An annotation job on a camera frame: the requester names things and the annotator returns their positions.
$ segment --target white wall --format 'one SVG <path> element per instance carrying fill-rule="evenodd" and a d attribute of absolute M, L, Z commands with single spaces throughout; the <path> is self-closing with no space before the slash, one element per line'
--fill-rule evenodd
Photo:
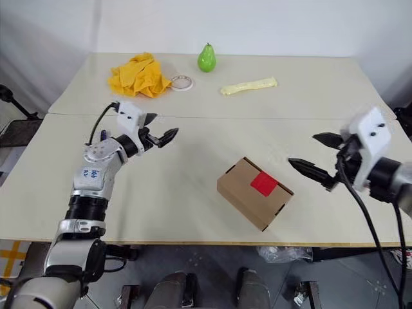
<path fill-rule="evenodd" d="M 0 82 L 46 110 L 90 51 L 210 42 L 216 53 L 352 56 L 401 105 L 412 100 L 411 12 L 411 0 L 0 0 Z"/>

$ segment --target red square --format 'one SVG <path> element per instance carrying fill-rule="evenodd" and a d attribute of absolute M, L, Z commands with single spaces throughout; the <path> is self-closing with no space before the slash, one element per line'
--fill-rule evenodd
<path fill-rule="evenodd" d="M 279 182 L 265 172 L 260 172 L 250 184 L 264 196 L 268 196 Z"/>

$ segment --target yellow towel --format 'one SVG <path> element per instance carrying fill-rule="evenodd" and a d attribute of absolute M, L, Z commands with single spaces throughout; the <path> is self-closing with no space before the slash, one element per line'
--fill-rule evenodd
<path fill-rule="evenodd" d="M 160 63 L 151 53 L 143 53 L 129 60 L 123 66 L 112 68 L 113 77 L 108 79 L 113 92 L 134 97 L 141 92 L 155 98 L 163 93 L 172 82 L 165 79 Z"/>

